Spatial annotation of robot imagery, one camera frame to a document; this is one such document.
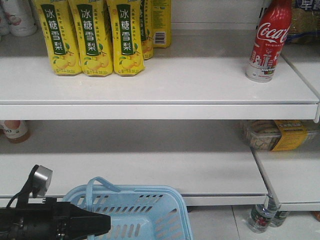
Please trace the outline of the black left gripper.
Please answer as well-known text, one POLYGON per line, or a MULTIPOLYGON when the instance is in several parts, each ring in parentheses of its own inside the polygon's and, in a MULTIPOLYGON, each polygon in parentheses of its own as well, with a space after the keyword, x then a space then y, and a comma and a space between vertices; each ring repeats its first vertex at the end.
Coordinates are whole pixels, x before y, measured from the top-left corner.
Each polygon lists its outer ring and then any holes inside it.
POLYGON ((103 235, 110 229, 109 215, 51 197, 43 203, 0 209, 2 240, 69 240, 69 235, 103 235))

